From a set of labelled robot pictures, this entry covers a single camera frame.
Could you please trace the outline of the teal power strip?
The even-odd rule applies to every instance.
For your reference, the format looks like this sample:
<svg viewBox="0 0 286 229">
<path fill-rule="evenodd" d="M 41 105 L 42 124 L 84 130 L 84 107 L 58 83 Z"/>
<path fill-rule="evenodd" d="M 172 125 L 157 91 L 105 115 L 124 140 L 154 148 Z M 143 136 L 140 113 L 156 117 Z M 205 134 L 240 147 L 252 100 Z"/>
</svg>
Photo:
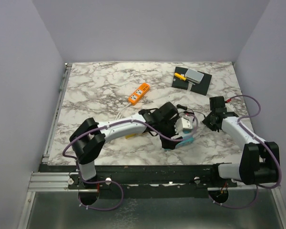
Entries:
<svg viewBox="0 0 286 229">
<path fill-rule="evenodd" d="M 188 135 L 188 139 L 185 139 L 184 141 L 178 143 L 175 147 L 175 149 L 181 147 L 181 146 L 185 146 L 185 145 L 188 145 L 188 144 L 191 144 L 194 142 L 194 137 L 192 135 Z"/>
</svg>

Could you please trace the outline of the orange power strip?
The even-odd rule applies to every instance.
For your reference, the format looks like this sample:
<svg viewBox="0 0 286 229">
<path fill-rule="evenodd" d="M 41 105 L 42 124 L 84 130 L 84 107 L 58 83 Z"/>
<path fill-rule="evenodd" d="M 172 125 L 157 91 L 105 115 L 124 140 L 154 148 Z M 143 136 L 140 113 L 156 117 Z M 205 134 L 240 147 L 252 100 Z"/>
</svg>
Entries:
<svg viewBox="0 0 286 229">
<path fill-rule="evenodd" d="M 147 83 L 141 84 L 128 98 L 128 102 L 131 105 L 136 105 L 140 99 L 150 90 L 150 86 Z"/>
</svg>

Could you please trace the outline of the yellow cube socket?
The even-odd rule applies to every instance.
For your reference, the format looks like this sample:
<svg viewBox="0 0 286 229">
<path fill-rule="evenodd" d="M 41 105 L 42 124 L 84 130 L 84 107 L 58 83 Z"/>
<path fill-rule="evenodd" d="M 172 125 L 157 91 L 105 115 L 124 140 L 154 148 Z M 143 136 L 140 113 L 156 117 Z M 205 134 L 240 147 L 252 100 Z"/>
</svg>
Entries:
<svg viewBox="0 0 286 229">
<path fill-rule="evenodd" d="M 126 139 L 129 139 L 129 138 L 134 137 L 134 136 L 136 136 L 136 135 L 137 135 L 137 134 L 127 135 L 127 136 L 125 136 L 125 138 L 126 138 Z"/>
</svg>

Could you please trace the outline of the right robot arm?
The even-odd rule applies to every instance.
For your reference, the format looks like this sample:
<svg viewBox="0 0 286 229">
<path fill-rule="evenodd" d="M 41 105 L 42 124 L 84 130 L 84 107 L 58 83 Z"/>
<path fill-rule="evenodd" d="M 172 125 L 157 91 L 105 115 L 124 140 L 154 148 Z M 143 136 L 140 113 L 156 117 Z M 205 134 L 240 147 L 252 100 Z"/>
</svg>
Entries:
<svg viewBox="0 0 286 229">
<path fill-rule="evenodd" d="M 214 165 L 214 172 L 209 175 L 210 183 L 219 187 L 227 179 L 233 179 L 267 189 L 278 187 L 282 179 L 278 144 L 260 138 L 243 124 L 242 117 L 229 112 L 226 104 L 230 101 L 223 96 L 211 97 L 210 113 L 203 124 L 212 131 L 223 131 L 231 136 L 243 151 L 242 157 L 236 164 Z"/>
</svg>

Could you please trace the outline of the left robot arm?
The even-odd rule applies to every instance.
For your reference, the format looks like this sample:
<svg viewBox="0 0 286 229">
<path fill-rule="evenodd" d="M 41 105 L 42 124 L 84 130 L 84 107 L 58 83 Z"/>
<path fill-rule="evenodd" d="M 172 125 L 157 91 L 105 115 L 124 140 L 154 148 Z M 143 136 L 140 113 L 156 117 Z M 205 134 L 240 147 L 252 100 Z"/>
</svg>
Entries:
<svg viewBox="0 0 286 229">
<path fill-rule="evenodd" d="M 94 161 L 103 146 L 112 140 L 132 134 L 155 132 L 161 140 L 162 148 L 175 149 L 178 143 L 190 138 L 193 129 L 191 121 L 181 117 L 171 102 L 166 102 L 160 108 L 142 109 L 115 121 L 96 122 L 93 118 L 88 118 L 69 138 L 81 173 L 79 182 L 85 188 L 94 186 Z"/>
</svg>

